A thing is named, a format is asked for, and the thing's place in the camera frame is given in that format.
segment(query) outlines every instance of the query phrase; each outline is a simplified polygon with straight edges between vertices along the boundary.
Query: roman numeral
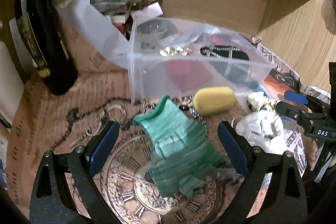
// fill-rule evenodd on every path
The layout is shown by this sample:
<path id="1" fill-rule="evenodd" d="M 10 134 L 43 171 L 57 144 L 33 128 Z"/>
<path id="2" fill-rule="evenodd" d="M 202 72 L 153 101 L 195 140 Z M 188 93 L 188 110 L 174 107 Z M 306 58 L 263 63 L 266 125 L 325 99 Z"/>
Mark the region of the roman numeral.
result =
<path id="1" fill-rule="evenodd" d="M 193 212 L 197 212 L 198 209 L 202 206 L 202 204 L 196 202 L 196 201 L 190 201 L 187 205 L 187 208 Z"/>
<path id="2" fill-rule="evenodd" d="M 134 212 L 134 214 L 135 214 L 138 218 L 141 218 L 141 216 L 142 216 L 144 210 L 145 210 L 145 207 L 141 205 L 141 206 Z"/>
<path id="3" fill-rule="evenodd" d="M 176 218 L 177 218 L 180 222 L 182 222 L 182 221 L 184 220 L 184 217 L 183 217 L 181 211 L 177 211 L 176 213 L 174 213 L 174 216 L 176 216 Z"/>
<path id="4" fill-rule="evenodd" d="M 131 176 L 129 176 L 127 173 L 124 173 L 124 172 L 120 172 L 121 174 L 120 177 L 124 180 L 128 180 L 128 181 L 133 181 L 133 178 Z"/>
<path id="5" fill-rule="evenodd" d="M 143 152 L 145 153 L 146 159 L 150 160 L 152 157 L 151 149 L 149 147 L 143 148 Z"/>
<path id="6" fill-rule="evenodd" d="M 140 164 L 138 164 L 138 163 L 135 161 L 134 158 L 130 158 L 129 160 L 131 161 L 131 163 L 132 163 L 135 167 L 137 167 L 137 168 L 140 167 Z"/>
<path id="7" fill-rule="evenodd" d="M 126 202 L 126 201 L 129 201 L 129 200 L 133 199 L 134 194 L 133 194 L 133 192 L 126 192 L 126 193 L 122 193 L 121 197 L 123 198 L 123 201 Z"/>

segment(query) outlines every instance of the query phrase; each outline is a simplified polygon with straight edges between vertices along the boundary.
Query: plastic storage bin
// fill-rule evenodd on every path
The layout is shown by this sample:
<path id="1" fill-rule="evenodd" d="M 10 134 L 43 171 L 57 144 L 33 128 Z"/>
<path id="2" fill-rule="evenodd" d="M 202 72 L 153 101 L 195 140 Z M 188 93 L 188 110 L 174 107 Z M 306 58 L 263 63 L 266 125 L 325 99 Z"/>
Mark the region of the plastic storage bin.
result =
<path id="1" fill-rule="evenodd" d="M 235 93 L 247 92 L 257 88 L 274 67 L 241 35 L 204 23 L 157 18 L 137 26 L 135 18 L 130 43 L 128 77 L 132 102 L 165 94 L 190 96 L 209 86 L 229 86 Z M 181 47 L 184 52 L 189 48 L 188 55 L 162 56 L 160 51 L 166 47 Z M 229 56 L 202 55 L 207 49 L 224 49 Z M 236 59 L 237 54 L 248 60 Z"/>

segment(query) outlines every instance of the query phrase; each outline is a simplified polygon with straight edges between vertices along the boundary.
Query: wine bottle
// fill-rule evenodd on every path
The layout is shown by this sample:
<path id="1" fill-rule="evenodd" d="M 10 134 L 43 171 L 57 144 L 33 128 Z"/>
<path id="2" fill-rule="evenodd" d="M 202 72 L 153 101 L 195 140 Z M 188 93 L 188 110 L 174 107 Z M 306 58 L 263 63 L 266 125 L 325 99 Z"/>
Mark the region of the wine bottle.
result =
<path id="1" fill-rule="evenodd" d="M 51 0 L 16 0 L 17 26 L 33 65 L 54 95 L 68 91 L 78 73 L 59 34 Z"/>

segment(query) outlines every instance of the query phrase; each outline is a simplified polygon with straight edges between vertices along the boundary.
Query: black fabric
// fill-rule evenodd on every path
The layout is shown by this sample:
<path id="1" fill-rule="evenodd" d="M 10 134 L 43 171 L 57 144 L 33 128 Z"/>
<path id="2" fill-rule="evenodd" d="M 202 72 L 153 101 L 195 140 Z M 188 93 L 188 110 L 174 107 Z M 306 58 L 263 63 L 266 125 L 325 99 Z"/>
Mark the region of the black fabric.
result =
<path id="1" fill-rule="evenodd" d="M 202 47 L 200 52 L 202 55 L 212 56 L 215 58 L 229 58 L 230 48 L 232 48 L 232 59 L 249 60 L 248 55 L 237 47 L 230 46 L 215 46 Z M 225 62 L 211 62 L 212 66 L 225 79 L 231 81 L 237 86 L 245 86 L 250 89 L 258 88 L 259 84 L 251 77 L 250 66 L 248 64 L 231 64 L 228 70 L 229 63 Z"/>

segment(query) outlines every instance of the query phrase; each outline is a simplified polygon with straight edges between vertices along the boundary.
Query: green knit glove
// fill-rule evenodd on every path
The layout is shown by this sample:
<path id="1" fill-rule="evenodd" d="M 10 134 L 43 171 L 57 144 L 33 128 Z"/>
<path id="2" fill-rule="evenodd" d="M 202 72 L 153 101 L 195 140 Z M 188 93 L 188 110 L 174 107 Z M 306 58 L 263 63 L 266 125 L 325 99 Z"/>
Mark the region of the green knit glove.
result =
<path id="1" fill-rule="evenodd" d="M 167 95 L 151 113 L 135 116 L 133 124 L 152 141 L 149 174 L 162 197 L 178 191 L 194 196 L 203 185 L 203 175 L 225 161 L 206 139 L 205 127 L 184 115 Z"/>

